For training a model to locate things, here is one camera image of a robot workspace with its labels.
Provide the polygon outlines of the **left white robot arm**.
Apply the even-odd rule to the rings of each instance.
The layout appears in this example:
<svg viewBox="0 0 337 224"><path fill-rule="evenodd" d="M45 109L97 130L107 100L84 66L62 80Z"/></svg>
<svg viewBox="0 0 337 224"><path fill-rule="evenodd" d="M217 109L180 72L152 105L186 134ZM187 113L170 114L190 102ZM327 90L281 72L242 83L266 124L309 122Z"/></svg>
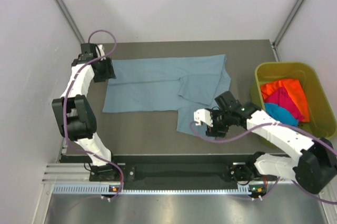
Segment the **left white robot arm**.
<svg viewBox="0 0 337 224"><path fill-rule="evenodd" d="M101 83L115 78L112 60L103 45L81 44L81 53L71 64L71 77L60 98L53 99L52 109L60 134L81 147L90 159L91 174L102 174L108 180L119 175L113 164L112 152L104 146L97 133L97 121L87 100L92 82Z"/></svg>

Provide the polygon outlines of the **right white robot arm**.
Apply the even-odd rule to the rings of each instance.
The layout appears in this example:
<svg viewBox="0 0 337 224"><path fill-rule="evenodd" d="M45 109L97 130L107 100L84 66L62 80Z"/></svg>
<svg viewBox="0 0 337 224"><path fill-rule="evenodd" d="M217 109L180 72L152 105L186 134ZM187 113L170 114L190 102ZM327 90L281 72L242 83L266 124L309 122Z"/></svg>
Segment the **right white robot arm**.
<svg viewBox="0 0 337 224"><path fill-rule="evenodd" d="M225 142L229 127L240 126L246 133L258 135L286 153L281 157L256 152L242 167L229 168L232 179L276 176L292 180L317 195L336 177L336 151L328 140L283 124L250 101L242 105L229 91L215 101L217 109L199 109L194 113L196 125L206 125L206 136Z"/></svg>

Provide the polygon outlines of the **light blue t shirt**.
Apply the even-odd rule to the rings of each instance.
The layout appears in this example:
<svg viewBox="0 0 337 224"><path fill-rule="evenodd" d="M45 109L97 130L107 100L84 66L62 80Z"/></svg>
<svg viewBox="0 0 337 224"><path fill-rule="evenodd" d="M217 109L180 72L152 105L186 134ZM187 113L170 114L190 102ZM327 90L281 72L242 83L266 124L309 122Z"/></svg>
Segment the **light blue t shirt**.
<svg viewBox="0 0 337 224"><path fill-rule="evenodd" d="M115 60L103 112L176 111L176 130L192 135L194 112L215 108L215 97L230 89L226 61L224 54Z"/></svg>

